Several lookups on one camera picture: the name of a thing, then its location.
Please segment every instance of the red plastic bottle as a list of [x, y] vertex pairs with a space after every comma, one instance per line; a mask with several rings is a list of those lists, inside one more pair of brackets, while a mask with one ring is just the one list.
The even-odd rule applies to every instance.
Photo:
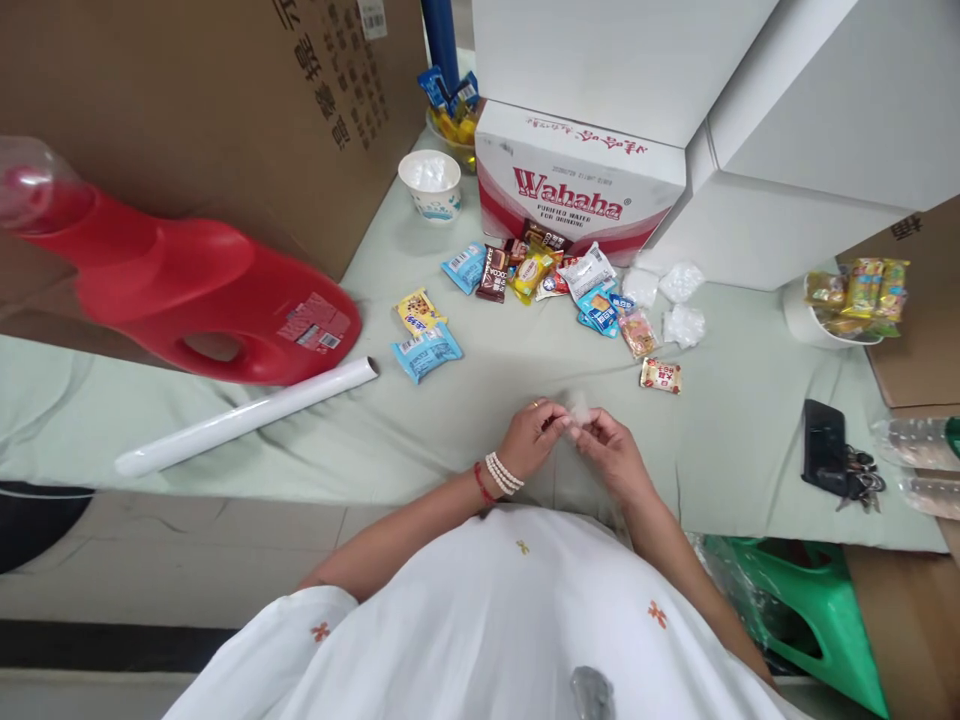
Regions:
[[[353, 301], [322, 273], [224, 223], [134, 210], [31, 138], [0, 138], [0, 227], [77, 267], [90, 319], [198, 375], [292, 385], [337, 365], [360, 334]], [[184, 341], [204, 333], [241, 349], [222, 362]]]

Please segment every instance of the black phone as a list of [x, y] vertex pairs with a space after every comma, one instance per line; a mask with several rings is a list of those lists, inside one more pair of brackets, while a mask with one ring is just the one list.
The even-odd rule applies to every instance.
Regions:
[[803, 403], [803, 474], [811, 485], [847, 495], [847, 438], [843, 413], [816, 400]]

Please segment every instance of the person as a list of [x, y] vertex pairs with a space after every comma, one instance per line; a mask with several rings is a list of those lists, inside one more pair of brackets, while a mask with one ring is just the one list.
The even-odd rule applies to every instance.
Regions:
[[[564, 434], [622, 508], [635, 553], [577, 515], [488, 507]], [[490, 466], [366, 528], [261, 611], [166, 720], [328, 717], [806, 716], [774, 689], [630, 431], [602, 409], [578, 426], [541, 398]]]

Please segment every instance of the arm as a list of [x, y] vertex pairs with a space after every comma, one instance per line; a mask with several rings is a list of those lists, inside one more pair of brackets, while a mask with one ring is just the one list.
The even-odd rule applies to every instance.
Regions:
[[[514, 415], [497, 449], [504, 466], [526, 480], [546, 461], [570, 419], [560, 405], [541, 398]], [[503, 495], [484, 463], [480, 480], [494, 498]], [[421, 548], [459, 527], [484, 507], [473, 468], [363, 530], [320, 563], [298, 589], [334, 585], [358, 602], [369, 599]]]
[[670, 508], [657, 495], [630, 430], [606, 410], [590, 411], [590, 422], [573, 427], [577, 449], [603, 473], [610, 494], [623, 508], [637, 554], [650, 563], [700, 613], [721, 644], [776, 689], [763, 656], [740, 618], [707, 575]]

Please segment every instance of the blue snack package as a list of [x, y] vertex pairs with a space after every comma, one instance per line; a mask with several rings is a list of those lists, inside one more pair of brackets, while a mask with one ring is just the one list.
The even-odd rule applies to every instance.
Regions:
[[424, 70], [417, 75], [417, 84], [423, 88], [430, 100], [430, 107], [437, 109], [445, 108], [448, 105], [449, 93], [443, 83], [443, 73], [440, 68], [434, 65], [429, 70]]
[[483, 261], [486, 249], [480, 243], [470, 243], [467, 249], [453, 260], [440, 263], [440, 268], [450, 276], [457, 287], [467, 295], [473, 295], [483, 275]]
[[[598, 285], [577, 300], [577, 306], [590, 319], [597, 332], [607, 335], [607, 331], [611, 327], [617, 327], [619, 313], [610, 302], [609, 287]], [[608, 337], [616, 337], [617, 334], [608, 335]]]
[[468, 110], [473, 110], [480, 102], [480, 92], [477, 88], [477, 76], [471, 70], [468, 72], [460, 84], [453, 91], [452, 96], [447, 102], [447, 110], [450, 117], [454, 117], [457, 112], [457, 106], [463, 103]]
[[587, 317], [587, 316], [583, 313], [582, 310], [581, 310], [579, 313], [577, 313], [577, 322], [579, 322], [581, 325], [587, 326], [587, 327], [590, 328], [591, 330], [596, 330], [598, 333], [600, 333], [600, 334], [603, 335], [604, 337], [615, 338], [615, 337], [619, 337], [619, 336], [620, 336], [620, 325], [619, 325], [619, 324], [617, 324], [617, 325], [611, 325], [611, 326], [607, 327], [607, 329], [601, 330], [600, 328], [598, 328], [598, 327], [596, 326], [596, 324], [593, 322], [593, 320], [591, 320], [589, 317]]
[[610, 304], [617, 309], [617, 313], [620, 315], [629, 315], [636, 303], [630, 298], [624, 297], [623, 295], [616, 295], [610, 293]]
[[397, 362], [411, 377], [414, 385], [419, 385], [427, 373], [447, 360], [459, 360], [463, 357], [463, 351], [447, 329], [447, 324], [442, 322], [425, 330], [419, 337], [393, 343], [392, 348]]

